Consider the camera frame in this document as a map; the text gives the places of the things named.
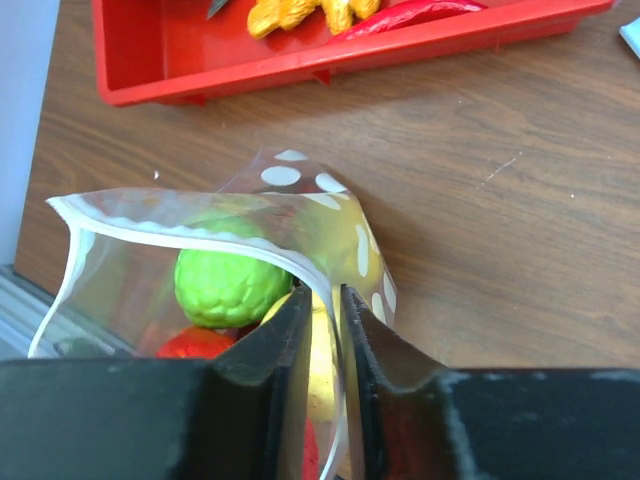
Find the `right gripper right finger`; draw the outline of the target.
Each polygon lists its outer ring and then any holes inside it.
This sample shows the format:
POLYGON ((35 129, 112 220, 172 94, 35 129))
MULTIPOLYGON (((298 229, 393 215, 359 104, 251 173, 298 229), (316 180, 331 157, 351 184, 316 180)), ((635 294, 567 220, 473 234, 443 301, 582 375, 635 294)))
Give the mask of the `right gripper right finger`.
POLYGON ((356 479, 635 479, 639 373, 448 368, 349 286, 340 340, 356 479))

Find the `yellow toy lemon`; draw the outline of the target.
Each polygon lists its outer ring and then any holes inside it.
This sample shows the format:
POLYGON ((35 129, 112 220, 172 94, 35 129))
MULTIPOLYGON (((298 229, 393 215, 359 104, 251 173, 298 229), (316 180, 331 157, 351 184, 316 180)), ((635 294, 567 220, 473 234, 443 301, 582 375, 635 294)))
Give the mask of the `yellow toy lemon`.
MULTIPOLYGON (((380 251, 373 236, 369 222, 362 213, 360 226, 364 228, 364 240, 368 244, 366 253, 369 254, 368 273, 381 272, 380 251)), ((289 298, 290 293, 278 299, 264 315, 260 325, 269 321, 278 309, 289 298)), ((334 361, 334 340, 329 311, 317 294, 312 291, 312 341, 309 365, 309 385, 307 398, 308 415, 317 421, 329 421, 335 415, 335 392, 337 386, 336 366, 334 361)))

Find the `clear polka dot zip bag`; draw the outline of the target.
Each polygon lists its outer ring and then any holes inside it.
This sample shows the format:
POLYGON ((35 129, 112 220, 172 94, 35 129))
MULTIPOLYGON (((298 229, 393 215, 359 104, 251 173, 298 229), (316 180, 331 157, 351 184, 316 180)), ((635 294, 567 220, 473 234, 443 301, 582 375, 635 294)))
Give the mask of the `clear polka dot zip bag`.
MULTIPOLYGON (((342 285, 384 324, 394 322, 396 285, 381 252, 381 272, 368 273, 359 200, 299 151, 262 149, 214 192, 115 188, 48 203, 68 227, 69 250, 61 286, 31 341, 32 358, 136 355, 151 326, 196 326, 174 292, 182 249, 240 254, 286 270, 291 290, 306 286, 321 297, 333 340, 342 285)), ((335 340, 334 349, 335 415, 309 416, 322 479, 338 474, 348 458, 335 340)))

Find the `green custard apple toy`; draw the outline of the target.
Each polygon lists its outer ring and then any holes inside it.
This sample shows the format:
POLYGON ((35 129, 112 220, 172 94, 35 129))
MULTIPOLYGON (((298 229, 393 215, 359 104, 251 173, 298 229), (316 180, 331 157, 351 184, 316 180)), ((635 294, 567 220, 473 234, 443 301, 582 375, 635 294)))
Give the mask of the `green custard apple toy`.
POLYGON ((292 285, 286 270, 234 253, 182 249, 174 267, 177 303, 192 324, 210 329, 260 321, 292 285))

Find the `dark red toy apple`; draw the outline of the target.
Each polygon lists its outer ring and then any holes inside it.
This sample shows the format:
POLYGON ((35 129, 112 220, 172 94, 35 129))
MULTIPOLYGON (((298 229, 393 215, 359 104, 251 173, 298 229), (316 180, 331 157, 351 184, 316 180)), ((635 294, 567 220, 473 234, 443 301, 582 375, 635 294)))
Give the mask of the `dark red toy apple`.
POLYGON ((136 346, 139 357, 213 359, 237 341, 236 329, 215 330, 199 326, 151 326, 136 346))

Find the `red orange toy apple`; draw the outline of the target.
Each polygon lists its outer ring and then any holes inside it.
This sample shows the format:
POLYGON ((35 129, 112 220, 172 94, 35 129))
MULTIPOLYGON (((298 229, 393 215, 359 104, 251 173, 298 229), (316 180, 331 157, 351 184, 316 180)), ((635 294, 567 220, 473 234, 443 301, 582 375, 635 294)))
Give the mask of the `red orange toy apple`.
POLYGON ((302 480, 317 480, 319 471, 319 453, 313 424, 306 419, 302 461, 302 480))

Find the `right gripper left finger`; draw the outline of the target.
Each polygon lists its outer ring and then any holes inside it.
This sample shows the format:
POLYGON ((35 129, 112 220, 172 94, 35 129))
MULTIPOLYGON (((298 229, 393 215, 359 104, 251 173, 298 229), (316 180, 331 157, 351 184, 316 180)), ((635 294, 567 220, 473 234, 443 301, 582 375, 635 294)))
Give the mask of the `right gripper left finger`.
POLYGON ((213 360, 1 365, 5 479, 299 479, 312 294, 213 360))

